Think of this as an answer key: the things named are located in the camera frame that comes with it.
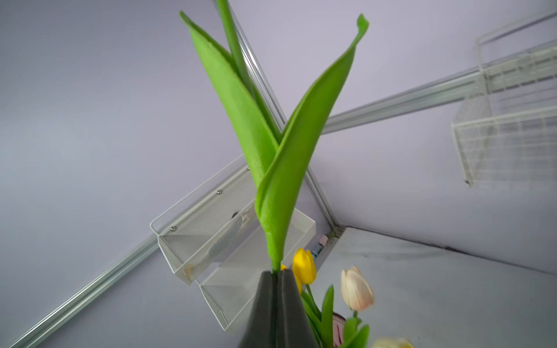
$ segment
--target white mesh basket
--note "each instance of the white mesh basket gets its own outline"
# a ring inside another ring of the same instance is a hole
[[[315,222],[295,209],[284,248],[283,264],[290,266],[299,248],[315,235]],[[222,329],[236,333],[247,321],[261,272],[271,269],[265,233],[257,228],[200,285]]]
[[[257,221],[256,187],[243,156],[151,222],[176,276],[188,285]]]
[[[482,45],[493,35],[506,34],[478,39],[481,74],[452,125],[466,182],[557,189],[557,42],[484,65]]]

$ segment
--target metal rail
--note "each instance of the metal rail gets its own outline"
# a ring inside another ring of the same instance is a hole
[[[532,52],[531,54],[534,57],[536,55],[543,57],[546,55],[547,50],[550,50],[556,45],[557,41],[551,41],[544,45],[530,48],[527,51]],[[489,82],[491,91],[496,91],[497,86],[501,85],[502,81],[506,84],[508,84],[509,81],[514,81],[515,84],[521,84],[527,83],[532,79],[542,80],[546,78],[556,78],[556,57],[537,61],[535,69],[536,76],[529,75],[517,69],[506,69],[506,66],[515,67],[517,65],[515,61],[522,59],[523,54],[523,52],[516,53],[509,57],[494,61],[487,66],[490,68],[490,71],[497,71],[500,69],[500,73],[486,76],[486,81]],[[341,112],[328,119],[323,134],[357,127],[395,116],[410,114],[412,112],[429,109],[430,107],[461,101],[470,93],[470,88],[479,76],[479,68],[473,68],[413,88],[406,92]]]

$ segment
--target tulip leaf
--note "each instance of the tulip leaf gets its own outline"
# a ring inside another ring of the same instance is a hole
[[[364,325],[349,341],[344,341],[339,348],[366,348],[369,337],[369,325]]]
[[[306,311],[309,320],[311,320],[311,322],[315,325],[315,327],[320,329],[321,321],[317,318],[317,316],[313,312],[313,309],[311,309],[311,305],[307,303],[303,297],[302,297],[302,305],[304,306],[304,310]]]
[[[315,328],[314,324],[311,322],[311,320],[309,318],[307,318],[307,322],[310,324],[311,330],[314,333],[315,340],[317,341],[317,344],[319,345],[319,348],[323,348],[323,344],[321,344],[321,337],[319,337],[319,334],[318,334],[317,329]]]
[[[313,313],[315,314],[315,316],[319,319],[319,321],[321,321],[321,311],[319,310],[319,308],[315,304],[315,301],[313,300],[313,298],[305,291],[302,291],[301,295],[304,298],[304,300],[307,303],[309,303],[309,305],[311,306],[311,309],[313,310]]]
[[[267,250],[275,270],[280,268],[286,233],[311,155],[348,77],[356,45],[368,26],[369,22],[360,15],[358,34],[350,47],[303,96],[290,117],[274,161],[257,187],[255,211],[267,236]]]
[[[323,298],[323,312],[321,314],[321,343],[323,348],[333,348],[333,302],[335,290],[331,285]]]
[[[183,11],[180,11],[180,17],[188,27],[194,28],[195,31],[203,35],[203,37],[207,39],[207,41],[209,41],[222,54],[222,56],[226,59],[228,64],[230,64],[230,66],[234,69],[234,72],[236,73],[238,78],[242,81],[242,83],[244,83],[244,81],[241,78],[240,71],[236,65],[236,62],[234,61],[234,58],[232,58],[230,52],[228,52],[226,48],[222,47],[220,43],[218,43],[214,38],[212,38],[211,35],[209,35],[201,27],[199,27],[194,21],[192,21]],[[255,102],[257,103],[259,110],[263,114],[263,117],[265,118],[267,125],[269,125],[269,127],[271,128],[271,131],[273,132],[275,139],[277,140],[278,143],[280,143],[282,140],[282,133],[280,132],[279,127],[276,125],[275,121],[273,120],[271,113],[268,110],[265,101],[261,97],[261,94],[257,91],[257,88],[254,88],[251,80],[248,80],[248,83],[249,84],[248,86],[246,86],[246,89],[248,91],[253,91],[253,94],[255,95]]]
[[[344,342],[348,342],[354,337],[358,332],[358,324],[360,324],[360,318],[350,318],[344,324],[343,339]]]
[[[257,103],[231,65],[230,54],[222,46],[215,45],[216,42],[185,13],[180,15],[189,27],[201,63],[232,122],[250,165],[253,181],[258,186],[273,162],[279,144]]]
[[[221,14],[226,40],[228,41],[230,51],[232,52],[232,59],[236,65],[236,71],[248,92],[253,96],[253,85],[251,84],[250,77],[247,74],[242,49],[240,48],[240,42],[238,41],[238,36],[236,35],[236,27],[234,26],[234,21],[232,20],[230,6],[228,5],[227,0],[216,0],[216,2],[218,11]]]

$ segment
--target yellow tulip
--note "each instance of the yellow tulip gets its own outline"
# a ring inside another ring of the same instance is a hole
[[[340,293],[351,311],[363,311],[375,302],[375,295],[356,266],[340,274]]]
[[[378,339],[372,348],[414,348],[407,339]]]
[[[280,270],[283,271],[285,269],[288,269],[288,267],[286,267],[285,265],[280,265]],[[302,293],[302,283],[300,283],[300,280],[298,279],[298,277],[296,277],[296,275],[294,275],[294,279],[296,280],[296,285],[298,286],[298,292]]]
[[[298,249],[292,260],[292,271],[302,284],[312,284],[317,276],[313,255],[309,250]]]

